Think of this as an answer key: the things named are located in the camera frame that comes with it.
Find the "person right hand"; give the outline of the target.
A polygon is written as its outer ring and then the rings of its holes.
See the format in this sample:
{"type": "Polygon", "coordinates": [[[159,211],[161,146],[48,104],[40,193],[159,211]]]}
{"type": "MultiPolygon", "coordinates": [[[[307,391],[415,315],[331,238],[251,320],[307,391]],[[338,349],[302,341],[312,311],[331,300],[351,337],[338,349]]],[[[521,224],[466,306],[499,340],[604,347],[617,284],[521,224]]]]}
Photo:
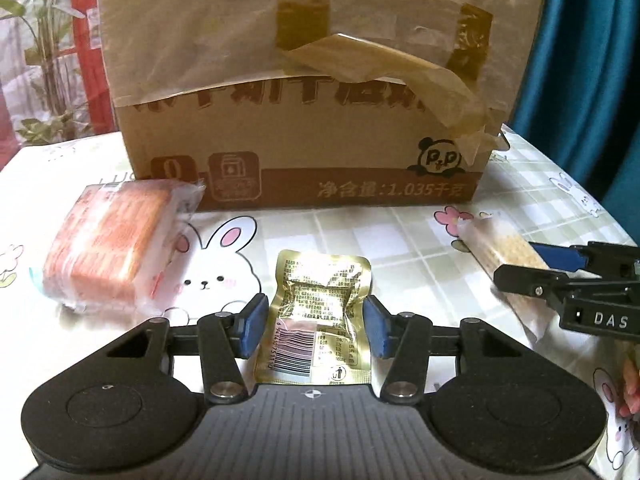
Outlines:
{"type": "Polygon", "coordinates": [[[628,417],[640,411],[640,378],[639,370],[631,358],[626,358],[623,365],[623,401],[618,412],[628,417]]]}

